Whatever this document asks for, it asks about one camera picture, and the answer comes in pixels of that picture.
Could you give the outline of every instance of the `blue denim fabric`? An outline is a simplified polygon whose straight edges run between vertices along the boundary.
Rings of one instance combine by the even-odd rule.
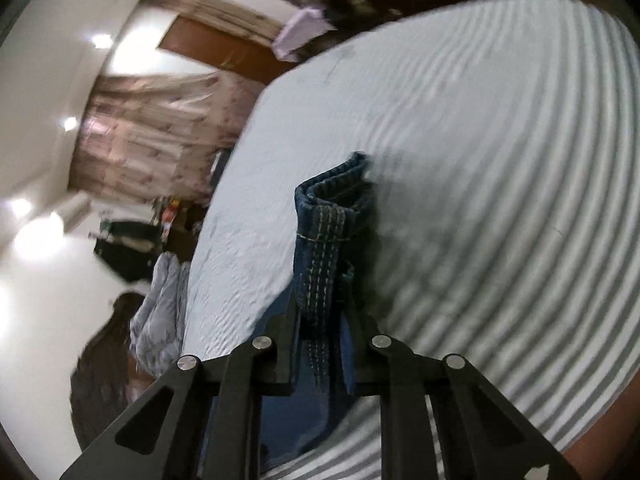
[[[360,234],[375,210],[372,184],[364,180],[366,167],[366,156],[354,153],[344,164],[296,188],[293,278],[252,335],[263,333],[271,316],[284,313],[292,289],[301,313],[300,374],[293,396],[263,399],[263,471],[320,444],[354,402],[342,377],[340,305],[350,293],[351,280],[345,278],[353,275],[351,260],[361,252]]]

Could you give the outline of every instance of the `white cloth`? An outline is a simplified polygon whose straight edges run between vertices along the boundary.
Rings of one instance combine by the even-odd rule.
[[[290,278],[294,188],[360,150],[378,184],[381,328],[464,354],[565,449],[640,363],[639,92],[629,32],[577,0],[476,0],[292,70],[216,189],[184,351],[250,335]],[[270,476],[376,478],[379,456],[367,399]]]

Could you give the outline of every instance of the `recessed light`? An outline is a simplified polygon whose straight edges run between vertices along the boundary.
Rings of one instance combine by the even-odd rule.
[[[91,38],[96,48],[111,48],[113,40],[109,34],[96,34]]]
[[[33,210],[33,204],[25,198],[16,198],[9,202],[12,211],[18,218],[27,216]]]
[[[78,126],[78,120],[75,117],[68,117],[65,119],[64,126],[65,126],[65,131],[70,132],[76,126]]]

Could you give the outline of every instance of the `curtain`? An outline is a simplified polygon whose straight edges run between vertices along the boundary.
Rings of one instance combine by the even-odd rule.
[[[282,23],[226,0],[141,0],[141,3],[173,10],[192,20],[266,47],[271,47],[282,29]]]
[[[80,127],[69,187],[112,200],[206,202],[216,152],[231,148],[264,85],[231,72],[100,76]]]

